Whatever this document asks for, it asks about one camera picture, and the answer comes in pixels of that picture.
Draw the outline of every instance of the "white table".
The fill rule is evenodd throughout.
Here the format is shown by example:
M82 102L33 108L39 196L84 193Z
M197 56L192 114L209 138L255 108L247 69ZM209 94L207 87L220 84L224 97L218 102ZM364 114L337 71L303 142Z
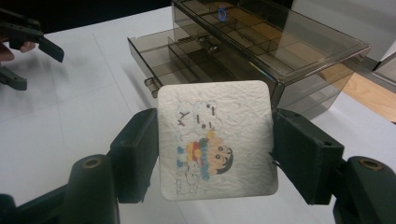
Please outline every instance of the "white table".
M156 106L145 76L130 54L127 37L172 28L170 7L48 34L64 63L38 49L2 63L28 79L27 91L0 86L0 192L21 205L67 183L74 162L106 154L137 112ZM396 126L345 94L312 119L346 147L396 170ZM334 223L332 205L305 204L279 173L273 196L168 202L160 193L158 166L146 199L121 204L121 223Z

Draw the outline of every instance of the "human hand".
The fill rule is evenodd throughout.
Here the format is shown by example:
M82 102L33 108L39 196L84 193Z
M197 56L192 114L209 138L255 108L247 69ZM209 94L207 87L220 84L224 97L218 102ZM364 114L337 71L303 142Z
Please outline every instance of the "human hand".
M4 41L6 41L7 38L4 36L0 36L0 62L2 61L12 61L14 60L15 56L14 54L11 52L11 50L9 50L9 48L7 46L5 46L3 44ZM27 52L31 49L35 48L35 43L34 42L30 42L30 41L25 41L23 43L23 45L20 48L20 51L22 53Z

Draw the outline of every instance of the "white napkin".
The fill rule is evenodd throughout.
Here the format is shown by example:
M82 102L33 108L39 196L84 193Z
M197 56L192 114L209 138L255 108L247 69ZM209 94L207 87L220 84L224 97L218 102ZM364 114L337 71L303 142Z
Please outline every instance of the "white napkin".
M262 81L168 85L158 94L161 191L170 201L271 195L273 120Z

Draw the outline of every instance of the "plastic drawer organizer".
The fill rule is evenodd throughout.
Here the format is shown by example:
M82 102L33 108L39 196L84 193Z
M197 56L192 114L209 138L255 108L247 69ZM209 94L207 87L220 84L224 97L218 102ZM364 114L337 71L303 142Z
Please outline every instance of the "plastic drawer organizer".
M174 0L174 29L129 38L152 96L163 85L263 80L273 107L328 109L370 46L267 1Z

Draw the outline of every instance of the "wall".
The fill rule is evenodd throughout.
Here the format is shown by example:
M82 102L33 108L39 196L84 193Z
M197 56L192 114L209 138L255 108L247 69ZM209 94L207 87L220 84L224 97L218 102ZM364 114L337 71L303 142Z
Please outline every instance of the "wall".
M292 9L371 44L377 62L396 51L395 0L294 0Z

